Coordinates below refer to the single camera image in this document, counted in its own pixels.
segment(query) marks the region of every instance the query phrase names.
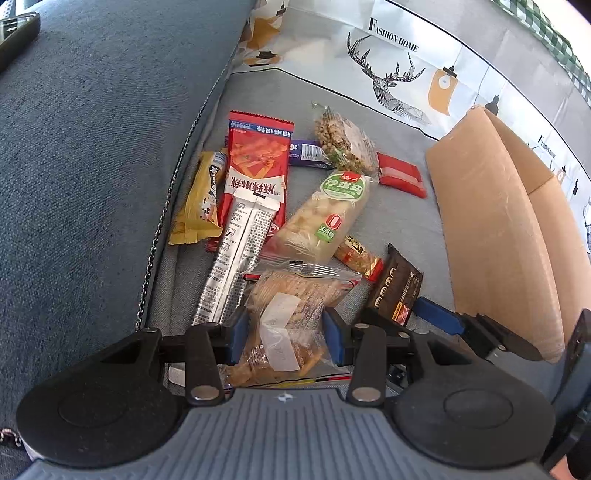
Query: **bag of white snacks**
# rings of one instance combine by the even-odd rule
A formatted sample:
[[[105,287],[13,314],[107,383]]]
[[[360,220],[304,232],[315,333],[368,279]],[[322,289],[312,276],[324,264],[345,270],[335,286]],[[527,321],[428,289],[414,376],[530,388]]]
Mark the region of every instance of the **bag of white snacks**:
[[[374,143],[350,120],[330,107],[312,104],[322,114],[314,123],[314,131],[328,163],[340,171],[352,171],[377,177],[379,161]]]
[[[335,171],[263,247],[272,255],[328,263],[369,197],[371,177]]]

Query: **barcode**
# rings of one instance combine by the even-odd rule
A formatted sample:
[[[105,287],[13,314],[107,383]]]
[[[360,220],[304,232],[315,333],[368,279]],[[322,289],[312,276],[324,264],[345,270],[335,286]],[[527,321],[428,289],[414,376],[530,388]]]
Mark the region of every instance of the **barcode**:
[[[302,160],[322,160],[322,149],[316,145],[301,145]]]

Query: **snack pile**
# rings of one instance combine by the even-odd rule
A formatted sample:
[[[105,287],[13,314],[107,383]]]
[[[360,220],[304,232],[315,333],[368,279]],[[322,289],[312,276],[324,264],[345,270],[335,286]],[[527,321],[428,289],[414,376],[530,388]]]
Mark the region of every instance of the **snack pile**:
[[[328,107],[313,108],[319,115],[316,138],[309,140],[292,140],[292,122],[230,112],[227,155],[201,153],[193,187],[175,218],[171,244],[209,238],[206,248],[216,252],[193,323],[224,323],[241,306],[250,316],[239,363],[220,367],[228,387],[342,375],[324,341],[322,312],[362,277],[375,283],[365,309],[387,325],[405,324],[418,296],[422,273],[392,245],[382,260],[348,235],[378,179],[422,196],[418,169],[377,154],[351,120]],[[328,172],[286,222],[288,165]],[[340,268],[326,265],[333,256]]]

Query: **silver snack packet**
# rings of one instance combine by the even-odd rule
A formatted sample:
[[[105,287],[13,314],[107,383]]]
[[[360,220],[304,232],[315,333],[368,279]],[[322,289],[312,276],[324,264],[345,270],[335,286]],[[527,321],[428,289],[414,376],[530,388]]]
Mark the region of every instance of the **silver snack packet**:
[[[246,282],[242,273],[252,268],[280,203],[240,187],[224,227],[217,256],[197,304],[193,324],[223,323],[240,305]]]

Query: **deer illustration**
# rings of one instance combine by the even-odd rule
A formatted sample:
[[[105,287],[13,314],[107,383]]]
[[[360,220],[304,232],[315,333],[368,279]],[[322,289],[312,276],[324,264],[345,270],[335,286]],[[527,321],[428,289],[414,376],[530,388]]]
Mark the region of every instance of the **deer illustration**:
[[[422,69],[414,75],[414,63],[409,54],[408,60],[410,61],[410,68],[408,69],[408,72],[400,75],[400,65],[397,63],[396,72],[388,73],[384,78],[378,77],[372,72],[371,66],[367,62],[370,50],[365,52],[361,58],[359,58],[359,45],[361,45],[363,40],[370,36],[371,35],[367,35],[366,37],[360,38],[351,45],[351,33],[349,33],[349,36],[347,37],[347,50],[349,52],[349,57],[361,66],[361,71],[374,81],[374,93],[378,102],[398,116],[415,120],[422,124],[429,124],[430,122],[422,110],[394,98],[388,90],[390,87],[396,87],[396,82],[412,82],[413,80],[418,79],[425,69]]]

